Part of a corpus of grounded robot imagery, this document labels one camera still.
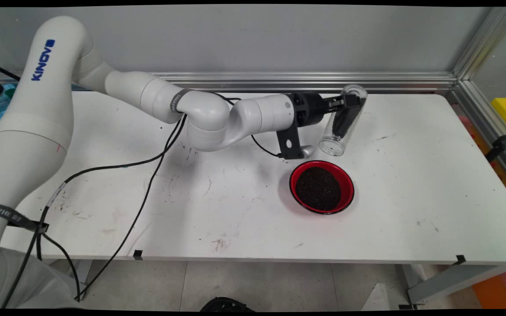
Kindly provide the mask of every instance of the orange object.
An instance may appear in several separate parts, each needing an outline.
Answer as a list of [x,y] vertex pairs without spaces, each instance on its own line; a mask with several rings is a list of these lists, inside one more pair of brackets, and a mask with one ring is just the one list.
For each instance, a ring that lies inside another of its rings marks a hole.
[[506,272],[472,286],[484,309],[506,309]]

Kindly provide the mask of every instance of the clear plastic cylinder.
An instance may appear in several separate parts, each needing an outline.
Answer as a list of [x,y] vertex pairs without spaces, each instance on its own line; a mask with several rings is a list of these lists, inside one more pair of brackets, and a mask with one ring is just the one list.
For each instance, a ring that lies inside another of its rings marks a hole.
[[341,156],[345,153],[345,136],[358,114],[361,112],[366,102],[368,93],[358,84],[345,86],[341,95],[355,94],[360,98],[358,108],[346,108],[344,110],[333,112],[329,117],[329,122],[323,131],[323,136],[319,141],[319,149],[331,156]]

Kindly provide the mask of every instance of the black soil in bowl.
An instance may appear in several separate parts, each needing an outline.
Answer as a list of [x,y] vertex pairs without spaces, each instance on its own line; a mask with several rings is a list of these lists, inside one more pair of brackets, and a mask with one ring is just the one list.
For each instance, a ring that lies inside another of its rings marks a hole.
[[311,167],[298,177],[296,194],[307,206],[321,211],[330,211],[341,200],[341,187],[331,172],[323,168]]

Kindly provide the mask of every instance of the table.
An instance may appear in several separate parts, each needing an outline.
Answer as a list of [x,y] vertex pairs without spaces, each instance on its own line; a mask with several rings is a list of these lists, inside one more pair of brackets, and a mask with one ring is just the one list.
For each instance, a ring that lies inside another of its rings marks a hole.
[[[73,92],[73,102],[75,130],[63,167],[18,206],[31,219],[40,217],[68,176],[151,158],[174,128],[96,92]],[[300,128],[301,144],[317,147],[326,123],[327,116]],[[256,138],[279,152],[276,133]],[[305,160],[269,156],[251,138],[197,152],[183,130],[116,258],[133,260],[141,250],[144,260],[453,264],[463,255],[462,266],[506,269],[506,189],[446,99],[371,94],[348,138],[343,156],[318,148],[310,158],[341,166],[355,186],[345,211],[320,215],[299,206],[289,192],[291,171]],[[50,208],[49,236],[73,259],[110,258],[139,210],[156,163],[73,180]],[[1,246],[24,251],[30,237],[8,227]],[[42,243],[45,258],[63,258]]]

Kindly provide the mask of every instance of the red bowl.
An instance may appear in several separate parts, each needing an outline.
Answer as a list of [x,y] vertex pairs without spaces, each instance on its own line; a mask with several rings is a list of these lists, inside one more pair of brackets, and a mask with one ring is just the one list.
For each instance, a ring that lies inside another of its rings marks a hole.
[[[319,167],[322,169],[325,169],[335,177],[337,182],[339,182],[339,187],[341,188],[341,200],[339,200],[339,203],[337,206],[328,211],[322,211],[317,210],[316,208],[311,208],[310,206],[307,206],[304,202],[298,198],[298,195],[296,194],[296,183],[298,181],[298,178],[300,175],[305,172],[307,169],[311,167]],[[323,160],[312,160],[311,162],[304,162],[303,164],[297,166],[292,174],[290,175],[290,192],[292,192],[292,196],[294,196],[294,199],[304,208],[307,208],[307,210],[310,210],[312,212],[318,213],[318,214],[335,214],[338,213],[347,206],[353,202],[353,197],[355,195],[355,188],[353,185],[353,181],[345,172],[345,170],[341,169],[339,166],[332,164],[331,162],[324,162]]]

